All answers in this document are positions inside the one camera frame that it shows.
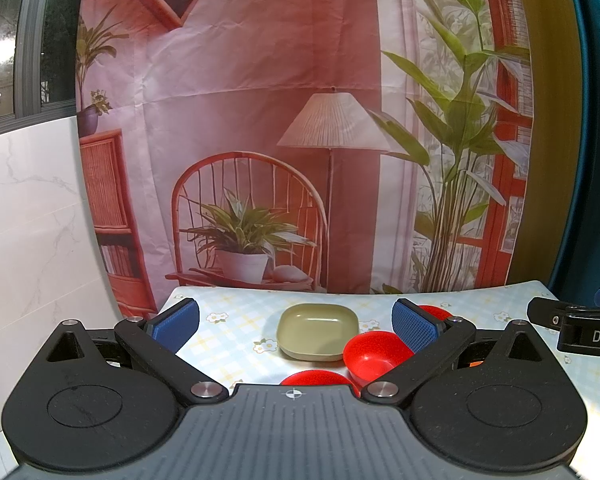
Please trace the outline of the red plastic bowl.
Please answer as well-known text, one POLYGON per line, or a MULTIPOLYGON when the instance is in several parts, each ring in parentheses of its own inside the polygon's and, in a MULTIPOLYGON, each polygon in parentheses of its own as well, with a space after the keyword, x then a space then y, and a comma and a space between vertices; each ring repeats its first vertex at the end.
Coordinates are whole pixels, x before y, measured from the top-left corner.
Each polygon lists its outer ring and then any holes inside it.
POLYGON ((347 386, 356 396, 360 395, 360 390, 349 378, 330 370, 302 370, 286 377, 280 384, 282 386, 347 386))
POLYGON ((393 332, 373 330, 353 337, 342 352, 343 363, 358 386, 384 376, 414 352, 393 332))
POLYGON ((419 307, 423 311, 427 312, 428 314, 440 321, 445 321, 451 316, 450 312, 436 306, 427 306, 426 304, 421 304, 419 307))

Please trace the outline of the printed room backdrop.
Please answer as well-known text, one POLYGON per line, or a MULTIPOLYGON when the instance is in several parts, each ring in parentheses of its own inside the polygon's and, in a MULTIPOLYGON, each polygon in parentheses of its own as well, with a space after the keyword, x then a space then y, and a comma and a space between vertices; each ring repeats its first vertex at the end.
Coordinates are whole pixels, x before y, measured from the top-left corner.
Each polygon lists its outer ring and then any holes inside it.
POLYGON ((572 0, 81 0, 80 152, 121 313, 175 286, 547 281, 582 116, 572 0))

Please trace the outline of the small green square plate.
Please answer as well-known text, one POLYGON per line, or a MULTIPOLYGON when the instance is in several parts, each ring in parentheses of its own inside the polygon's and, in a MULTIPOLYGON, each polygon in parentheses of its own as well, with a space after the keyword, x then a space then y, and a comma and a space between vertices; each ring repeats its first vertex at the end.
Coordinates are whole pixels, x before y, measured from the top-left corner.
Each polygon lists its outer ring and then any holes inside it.
POLYGON ((346 344, 360 332, 358 316, 339 304, 295 304, 280 316, 278 348, 306 362, 342 360, 346 344))

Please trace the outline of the floral checkered tablecloth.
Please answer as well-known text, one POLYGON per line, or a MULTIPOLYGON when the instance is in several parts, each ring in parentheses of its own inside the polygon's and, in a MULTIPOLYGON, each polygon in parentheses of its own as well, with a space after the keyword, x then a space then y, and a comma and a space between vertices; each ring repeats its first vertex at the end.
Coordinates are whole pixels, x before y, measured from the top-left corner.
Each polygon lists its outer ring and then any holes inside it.
POLYGON ((2 427, 16 479, 600 479, 600 309, 179 287, 60 322, 2 427))

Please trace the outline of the dark window frame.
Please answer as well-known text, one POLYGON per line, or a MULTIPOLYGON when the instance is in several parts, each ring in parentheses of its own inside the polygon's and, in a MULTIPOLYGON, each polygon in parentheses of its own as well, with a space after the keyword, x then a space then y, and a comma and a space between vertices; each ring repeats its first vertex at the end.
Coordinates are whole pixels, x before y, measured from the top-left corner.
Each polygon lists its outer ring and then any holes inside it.
POLYGON ((81 0, 0 0, 0 134, 76 114, 81 0))

